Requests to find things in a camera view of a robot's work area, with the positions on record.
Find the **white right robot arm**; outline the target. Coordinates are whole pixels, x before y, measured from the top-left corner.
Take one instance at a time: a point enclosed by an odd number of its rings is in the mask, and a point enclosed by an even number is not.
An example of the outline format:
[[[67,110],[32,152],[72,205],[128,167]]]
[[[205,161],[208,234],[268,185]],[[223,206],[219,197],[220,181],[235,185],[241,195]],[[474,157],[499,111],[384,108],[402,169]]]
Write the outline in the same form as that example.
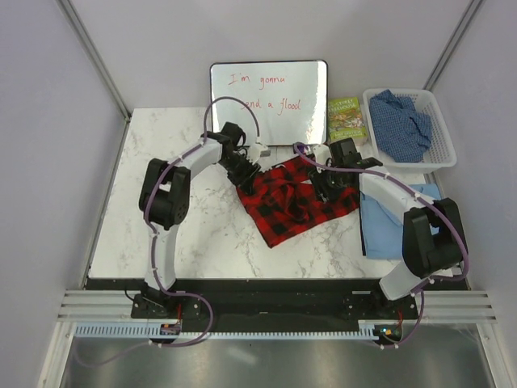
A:
[[[296,145],[296,152],[314,170],[310,175],[321,200],[328,201],[348,187],[384,206],[402,225],[401,261],[379,281],[379,293],[370,297],[372,313],[388,318],[399,308],[399,300],[433,280],[443,271],[461,265],[465,278],[469,253],[458,206],[454,200],[426,196],[390,174],[374,157],[363,158],[351,139],[331,145]]]

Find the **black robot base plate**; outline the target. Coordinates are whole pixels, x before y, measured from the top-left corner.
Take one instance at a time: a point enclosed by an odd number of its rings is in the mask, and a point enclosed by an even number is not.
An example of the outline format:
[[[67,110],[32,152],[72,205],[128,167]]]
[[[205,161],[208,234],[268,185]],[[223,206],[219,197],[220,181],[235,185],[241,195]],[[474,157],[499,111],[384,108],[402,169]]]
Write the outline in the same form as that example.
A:
[[[352,329],[418,317],[416,298],[389,302],[375,279],[179,279],[169,295],[142,279],[90,279],[86,289],[134,292],[132,318],[179,319],[194,331]]]

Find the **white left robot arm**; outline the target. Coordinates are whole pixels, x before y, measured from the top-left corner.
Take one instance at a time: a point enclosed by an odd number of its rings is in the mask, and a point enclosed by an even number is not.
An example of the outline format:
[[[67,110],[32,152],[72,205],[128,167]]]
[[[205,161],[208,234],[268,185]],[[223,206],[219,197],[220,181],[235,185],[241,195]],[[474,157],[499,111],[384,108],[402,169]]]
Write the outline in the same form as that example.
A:
[[[219,133],[205,133],[189,150],[171,161],[152,159],[138,201],[149,234],[149,266],[145,283],[159,290],[149,299],[149,308],[160,318],[168,318],[177,309],[177,298],[167,290],[176,282],[175,244],[179,226],[188,213],[191,181],[211,165],[218,164],[236,188],[252,193],[260,172],[259,159],[269,153],[260,140],[243,151],[243,130],[225,123]]]

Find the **red black plaid shirt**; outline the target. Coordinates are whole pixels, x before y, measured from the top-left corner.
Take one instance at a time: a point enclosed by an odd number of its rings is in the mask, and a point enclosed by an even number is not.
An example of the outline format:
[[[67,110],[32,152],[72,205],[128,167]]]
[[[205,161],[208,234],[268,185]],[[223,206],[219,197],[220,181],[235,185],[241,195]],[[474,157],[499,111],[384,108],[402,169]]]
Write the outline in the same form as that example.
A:
[[[314,169],[302,158],[291,158],[258,173],[251,194],[237,189],[239,200],[268,247],[359,207],[359,191],[355,188],[339,191],[335,200],[320,201],[309,182],[309,172]]]

